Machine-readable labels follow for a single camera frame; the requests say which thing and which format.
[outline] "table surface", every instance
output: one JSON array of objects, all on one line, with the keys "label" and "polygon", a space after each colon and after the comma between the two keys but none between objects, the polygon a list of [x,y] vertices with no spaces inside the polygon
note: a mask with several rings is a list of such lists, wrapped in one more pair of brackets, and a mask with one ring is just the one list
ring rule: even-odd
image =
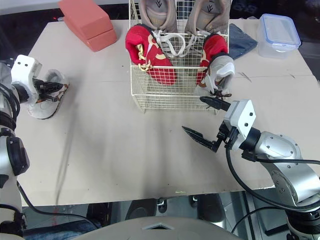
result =
[{"label": "table surface", "polygon": [[[257,20],[232,20],[253,38]],[[38,120],[21,106],[16,135],[23,140],[29,170],[18,177],[33,204],[66,205],[239,191],[223,146],[217,153],[193,141],[187,126],[214,140],[224,113],[142,113],[130,94],[127,20],[114,20],[118,41],[98,52],[64,24],[49,23],[30,56],[58,69],[70,88],[58,112]],[[251,99],[254,127],[285,134],[305,159],[319,159],[320,87],[300,53],[285,60],[263,58],[257,49],[235,60],[231,100]],[[253,189],[273,186],[259,163],[232,153],[234,167]],[[312,166],[320,174],[320,167]]]}]

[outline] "blue lid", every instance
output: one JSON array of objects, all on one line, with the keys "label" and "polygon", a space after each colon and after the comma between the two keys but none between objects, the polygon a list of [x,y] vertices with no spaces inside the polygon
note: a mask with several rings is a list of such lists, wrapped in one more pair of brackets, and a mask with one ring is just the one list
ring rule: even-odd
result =
[{"label": "blue lid", "polygon": [[295,48],[300,46],[296,26],[290,17],[265,13],[260,20],[268,43]]}]

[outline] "pink sponge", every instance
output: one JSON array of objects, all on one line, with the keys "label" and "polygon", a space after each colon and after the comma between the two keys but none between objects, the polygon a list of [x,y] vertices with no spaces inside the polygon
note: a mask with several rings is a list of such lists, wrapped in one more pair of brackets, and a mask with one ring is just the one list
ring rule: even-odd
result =
[{"label": "pink sponge", "polygon": [[65,24],[92,51],[97,52],[117,41],[108,14],[93,0],[62,0],[58,4]]}]

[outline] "wire basket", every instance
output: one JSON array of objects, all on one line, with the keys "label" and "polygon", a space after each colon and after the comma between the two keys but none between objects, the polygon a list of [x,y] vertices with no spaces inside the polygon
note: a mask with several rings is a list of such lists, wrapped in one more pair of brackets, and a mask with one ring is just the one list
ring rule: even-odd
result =
[{"label": "wire basket", "polygon": [[[186,43],[195,36],[185,33],[186,23],[191,13],[195,0],[176,0],[177,29]],[[129,27],[141,24],[139,3],[129,0]],[[229,48],[229,29],[223,32]],[[196,40],[184,57],[169,57],[170,51],[162,47],[165,56],[170,60],[172,66],[153,66],[154,69],[161,69],[161,74],[167,76],[169,71],[174,69],[176,80],[173,85],[161,84],[153,79],[148,73],[141,71],[134,63],[130,63],[131,74],[131,95],[137,106],[144,112],[146,109],[162,110],[207,110],[208,105],[194,95],[196,88],[197,73],[206,67],[199,67],[202,57],[202,48],[206,36],[198,34]],[[171,41],[173,46],[178,46],[179,41]]]}]

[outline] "red sneaker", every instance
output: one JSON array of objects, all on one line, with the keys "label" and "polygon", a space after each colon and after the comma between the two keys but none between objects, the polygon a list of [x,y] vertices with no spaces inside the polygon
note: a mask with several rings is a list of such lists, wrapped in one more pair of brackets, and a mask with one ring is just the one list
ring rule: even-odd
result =
[{"label": "red sneaker", "polygon": [[[203,42],[202,57],[199,67],[208,67],[215,55],[228,53],[228,45],[225,39],[219,34],[211,34]],[[198,85],[205,77],[207,69],[198,71],[196,75],[196,84]]]},{"label": "red sneaker", "polygon": [[125,36],[125,48],[129,51],[131,61],[157,82],[163,85],[175,83],[177,76],[173,68],[154,68],[173,65],[162,52],[149,27],[143,24],[131,27]]}]

